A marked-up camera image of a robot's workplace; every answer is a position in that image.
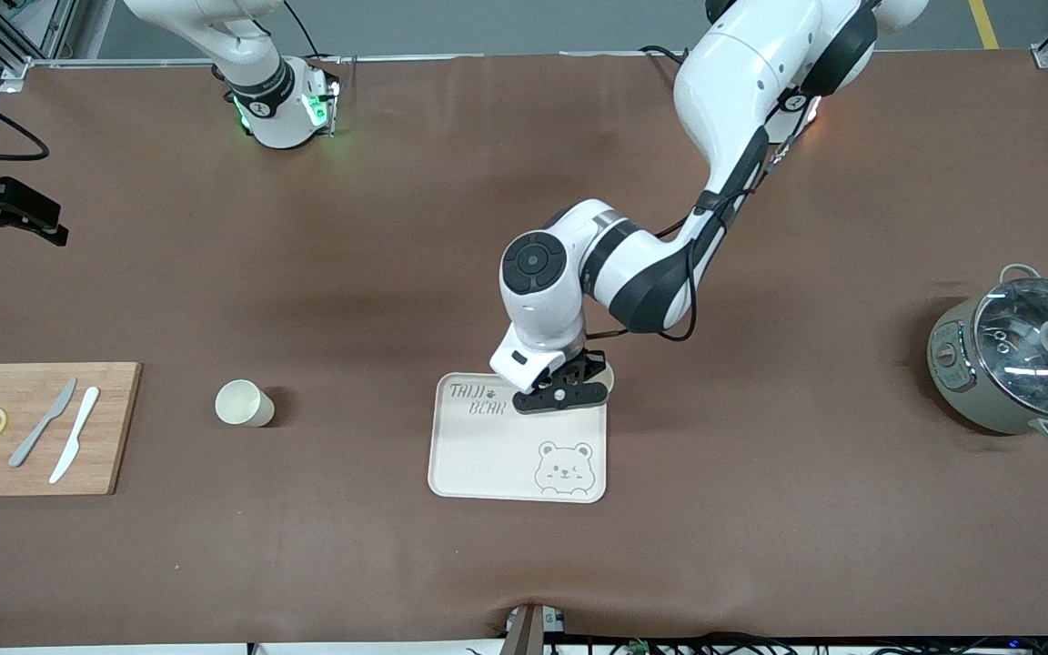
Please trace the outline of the glass pot lid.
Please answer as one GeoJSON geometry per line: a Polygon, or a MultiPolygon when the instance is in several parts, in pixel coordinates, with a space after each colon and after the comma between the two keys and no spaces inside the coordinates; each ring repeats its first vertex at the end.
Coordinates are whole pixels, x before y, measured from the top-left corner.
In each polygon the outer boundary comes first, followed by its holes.
{"type": "Polygon", "coordinates": [[[979,361],[1007,395],[1048,416],[1048,279],[1020,277],[978,303],[979,361]]]}

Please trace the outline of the grey plastic knife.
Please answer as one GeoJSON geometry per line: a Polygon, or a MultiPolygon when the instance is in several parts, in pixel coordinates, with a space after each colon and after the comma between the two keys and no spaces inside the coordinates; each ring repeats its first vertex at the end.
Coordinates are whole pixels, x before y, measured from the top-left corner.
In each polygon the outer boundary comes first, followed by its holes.
{"type": "Polygon", "coordinates": [[[70,378],[69,381],[65,383],[61,394],[54,398],[54,403],[51,405],[42,418],[38,420],[38,423],[32,428],[30,434],[26,436],[24,442],[18,445],[16,451],[12,453],[12,456],[7,461],[7,465],[10,470],[20,468],[20,466],[25,464],[25,461],[30,456],[30,453],[32,453],[38,440],[40,440],[43,434],[45,434],[46,428],[53,423],[54,419],[59,418],[59,416],[64,413],[64,410],[66,410],[66,407],[69,406],[71,398],[74,396],[75,391],[77,378],[73,377],[70,378]]]}

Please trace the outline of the pale green electric pot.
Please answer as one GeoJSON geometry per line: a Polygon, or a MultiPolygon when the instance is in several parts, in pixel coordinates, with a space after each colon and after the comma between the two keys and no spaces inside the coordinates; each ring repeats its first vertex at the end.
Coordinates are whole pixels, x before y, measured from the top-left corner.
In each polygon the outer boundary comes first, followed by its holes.
{"type": "MultiPolygon", "coordinates": [[[[994,287],[1020,277],[1045,278],[1033,267],[1010,264],[1002,268],[994,287]]],[[[957,304],[936,320],[927,339],[929,373],[944,401],[971,423],[1008,436],[1035,432],[1048,438],[1048,416],[1007,395],[979,361],[976,311],[978,303],[994,287],[985,294],[957,304]]]]}

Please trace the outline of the wooden cutting board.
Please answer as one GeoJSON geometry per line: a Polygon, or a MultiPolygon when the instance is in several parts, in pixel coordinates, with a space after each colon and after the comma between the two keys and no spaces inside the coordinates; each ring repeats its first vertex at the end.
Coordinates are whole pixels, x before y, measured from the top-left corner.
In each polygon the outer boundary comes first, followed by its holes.
{"type": "Polygon", "coordinates": [[[0,408],[8,425],[0,434],[0,497],[37,495],[107,495],[116,487],[136,391],[138,362],[13,362],[0,364],[0,408]],[[70,378],[77,391],[64,413],[46,428],[25,464],[17,470],[8,458],[54,403],[70,378]],[[47,480],[61,457],[85,390],[101,394],[88,419],[74,464],[51,485],[47,480]]]}

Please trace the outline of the brown table mat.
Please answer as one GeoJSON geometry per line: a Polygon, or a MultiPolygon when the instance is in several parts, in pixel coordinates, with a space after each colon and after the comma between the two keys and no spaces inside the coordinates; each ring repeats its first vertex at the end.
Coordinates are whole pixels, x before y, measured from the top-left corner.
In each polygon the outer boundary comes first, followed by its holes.
{"type": "Polygon", "coordinates": [[[246,138],[205,69],[38,70],[0,166],[0,362],[136,361],[116,493],[0,499],[0,647],[483,637],[1048,637],[1048,440],[961,423],[927,333],[1048,275],[1048,71],[875,54],[746,202],[685,343],[609,339],[601,501],[428,488],[434,389],[506,332],[500,253],[587,197],[649,230],[706,167],[672,66],[365,63],[336,136],[246,138]],[[215,412],[245,378],[262,428],[215,412]]]}

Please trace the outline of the cream tray with bear print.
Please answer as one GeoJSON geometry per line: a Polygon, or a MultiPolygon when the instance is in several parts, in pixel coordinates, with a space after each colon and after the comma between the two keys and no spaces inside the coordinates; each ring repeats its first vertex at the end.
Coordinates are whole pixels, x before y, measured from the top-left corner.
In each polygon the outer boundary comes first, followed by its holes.
{"type": "Polygon", "coordinates": [[[607,407],[523,414],[514,395],[495,374],[441,378],[429,488],[447,498],[599,501],[607,488],[607,407]]]}

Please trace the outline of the metal table edge bracket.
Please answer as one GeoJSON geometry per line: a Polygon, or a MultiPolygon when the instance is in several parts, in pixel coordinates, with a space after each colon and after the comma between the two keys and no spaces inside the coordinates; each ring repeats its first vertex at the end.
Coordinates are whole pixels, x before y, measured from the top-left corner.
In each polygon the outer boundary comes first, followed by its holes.
{"type": "Polygon", "coordinates": [[[507,634],[499,655],[562,655],[558,642],[565,637],[565,613],[548,605],[516,607],[506,623],[507,634]]]}

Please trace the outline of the white plastic knife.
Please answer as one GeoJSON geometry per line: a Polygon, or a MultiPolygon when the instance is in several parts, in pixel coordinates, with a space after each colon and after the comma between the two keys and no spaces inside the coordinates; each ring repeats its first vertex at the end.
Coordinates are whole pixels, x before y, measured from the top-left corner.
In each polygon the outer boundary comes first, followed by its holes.
{"type": "Polygon", "coordinates": [[[93,409],[95,409],[96,402],[99,402],[100,394],[101,389],[99,387],[90,387],[85,390],[82,402],[78,407],[74,425],[72,425],[69,432],[69,437],[67,437],[67,441],[64,444],[61,457],[59,457],[57,464],[54,464],[54,470],[47,480],[49,484],[57,484],[66,475],[66,472],[70,470],[70,466],[74,464],[80,447],[82,447],[80,437],[82,437],[84,427],[90,418],[93,409]]]}

